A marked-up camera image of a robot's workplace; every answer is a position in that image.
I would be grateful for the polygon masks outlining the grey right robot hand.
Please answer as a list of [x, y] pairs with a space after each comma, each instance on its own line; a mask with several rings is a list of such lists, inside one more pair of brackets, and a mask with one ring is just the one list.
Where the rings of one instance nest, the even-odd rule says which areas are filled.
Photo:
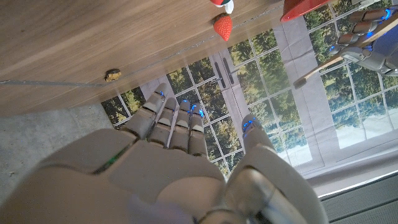
[[100, 129], [40, 161], [1, 205], [2, 223], [326, 223], [308, 182], [259, 120], [242, 122], [230, 177], [208, 160], [203, 112], [160, 84], [119, 130]]

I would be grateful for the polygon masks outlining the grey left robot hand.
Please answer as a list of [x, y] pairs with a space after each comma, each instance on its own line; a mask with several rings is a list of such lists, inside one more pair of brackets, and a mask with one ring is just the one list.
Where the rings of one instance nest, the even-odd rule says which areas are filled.
[[367, 46], [351, 47], [360, 37], [370, 37], [374, 30], [384, 21], [397, 14], [397, 6], [370, 11], [357, 11], [349, 16], [354, 23], [347, 34], [339, 37], [336, 44], [330, 47], [331, 55], [340, 55], [350, 62], [375, 71], [385, 76], [397, 76], [397, 27], [393, 27], [383, 36]]

